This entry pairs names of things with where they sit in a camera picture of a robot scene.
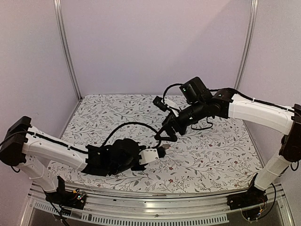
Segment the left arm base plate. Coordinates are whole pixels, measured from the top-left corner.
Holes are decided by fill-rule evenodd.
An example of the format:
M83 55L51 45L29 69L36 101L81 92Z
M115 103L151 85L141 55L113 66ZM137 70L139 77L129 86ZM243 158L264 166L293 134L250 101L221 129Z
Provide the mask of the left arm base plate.
M87 194L79 191L79 189L75 192L63 190L48 193L44 191L44 194L48 202L79 210L84 209L87 199Z

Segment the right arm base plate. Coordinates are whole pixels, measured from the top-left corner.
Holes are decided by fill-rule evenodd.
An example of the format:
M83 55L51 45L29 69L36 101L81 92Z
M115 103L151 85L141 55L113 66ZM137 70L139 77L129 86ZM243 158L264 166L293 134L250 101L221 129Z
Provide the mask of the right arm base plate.
M268 200L264 191L246 191L227 196L227 205L231 210L246 208Z

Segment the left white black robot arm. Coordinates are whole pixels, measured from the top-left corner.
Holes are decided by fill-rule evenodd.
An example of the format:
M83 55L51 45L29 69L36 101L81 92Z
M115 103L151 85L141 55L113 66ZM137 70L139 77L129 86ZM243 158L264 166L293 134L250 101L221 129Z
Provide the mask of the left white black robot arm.
M112 145L101 147L71 144L43 133L31 125L29 117L23 116L7 130L0 144L0 160L23 171L41 186L47 197L53 197L59 204L74 200L76 194L66 191L64 180L54 176L38 157L60 162L84 174L104 177L128 169L144 170L154 160L145 146L131 139L118 139Z

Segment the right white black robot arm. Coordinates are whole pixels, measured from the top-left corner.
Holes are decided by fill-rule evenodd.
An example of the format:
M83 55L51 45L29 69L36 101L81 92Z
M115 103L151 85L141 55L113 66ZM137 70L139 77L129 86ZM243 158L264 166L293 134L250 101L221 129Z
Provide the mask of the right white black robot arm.
M165 97L155 97L153 103L169 115L156 134L156 140L177 141L186 128L203 118L220 117L253 122L283 134L281 148L252 179L243 195L247 205L254 205L269 185L293 163L301 159L301 106L280 106L248 97L233 88L208 89L199 77L178 84L188 107L177 109Z

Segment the beige remote control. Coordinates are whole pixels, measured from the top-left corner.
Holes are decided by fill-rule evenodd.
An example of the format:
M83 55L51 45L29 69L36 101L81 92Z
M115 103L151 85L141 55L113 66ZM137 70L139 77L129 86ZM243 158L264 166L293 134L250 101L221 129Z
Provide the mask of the beige remote control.
M164 145L162 145L162 147L163 147L164 149L169 149L169 148L170 148L170 145L169 145L169 144L164 144Z

